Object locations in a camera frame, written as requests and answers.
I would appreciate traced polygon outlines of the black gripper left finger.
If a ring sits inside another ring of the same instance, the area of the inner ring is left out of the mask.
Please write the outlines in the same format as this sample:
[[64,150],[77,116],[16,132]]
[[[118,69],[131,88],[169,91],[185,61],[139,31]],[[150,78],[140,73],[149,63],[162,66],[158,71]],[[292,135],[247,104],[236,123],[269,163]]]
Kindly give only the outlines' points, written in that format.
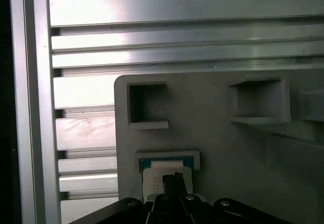
[[135,198],[124,198],[73,223],[178,223],[183,214],[181,198],[187,190],[183,174],[163,176],[163,192],[153,194],[144,204]]

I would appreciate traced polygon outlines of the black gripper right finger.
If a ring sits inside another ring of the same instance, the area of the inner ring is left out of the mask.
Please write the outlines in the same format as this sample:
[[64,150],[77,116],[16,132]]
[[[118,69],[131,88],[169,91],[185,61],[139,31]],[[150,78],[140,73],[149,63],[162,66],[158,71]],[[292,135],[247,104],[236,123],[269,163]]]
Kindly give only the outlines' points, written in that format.
[[221,198],[209,204],[187,192],[183,174],[175,173],[174,223],[288,223],[240,202]]

